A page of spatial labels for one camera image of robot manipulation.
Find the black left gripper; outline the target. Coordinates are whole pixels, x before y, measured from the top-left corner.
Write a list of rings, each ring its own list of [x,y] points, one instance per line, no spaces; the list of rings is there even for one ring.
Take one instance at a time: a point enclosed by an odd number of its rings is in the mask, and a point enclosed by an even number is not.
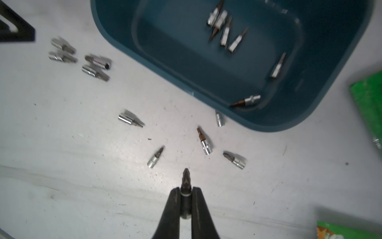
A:
[[[1,42],[34,42],[35,28],[1,1]]]

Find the dark teal plastic storage box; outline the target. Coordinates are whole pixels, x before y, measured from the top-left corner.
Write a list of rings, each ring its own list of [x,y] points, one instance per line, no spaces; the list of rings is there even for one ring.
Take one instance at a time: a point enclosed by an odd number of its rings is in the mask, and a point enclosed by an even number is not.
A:
[[[115,48],[188,94],[256,131],[277,132],[318,106],[365,32],[374,1],[225,1],[234,53],[209,42],[217,1],[91,1]],[[286,52],[276,79],[270,73]],[[248,107],[231,104],[261,95]]]

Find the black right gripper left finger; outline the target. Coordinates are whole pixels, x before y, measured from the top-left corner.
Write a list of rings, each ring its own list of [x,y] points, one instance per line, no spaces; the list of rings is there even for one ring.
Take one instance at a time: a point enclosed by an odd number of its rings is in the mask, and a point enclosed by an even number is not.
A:
[[[181,193],[180,188],[170,191],[164,211],[160,218],[153,239],[179,239],[180,238],[180,211]]]

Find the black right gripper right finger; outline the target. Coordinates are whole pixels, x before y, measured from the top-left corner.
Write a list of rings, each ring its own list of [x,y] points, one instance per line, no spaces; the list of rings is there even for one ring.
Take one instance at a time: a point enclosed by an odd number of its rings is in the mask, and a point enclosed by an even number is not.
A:
[[[192,239],[219,239],[201,188],[192,192]]]

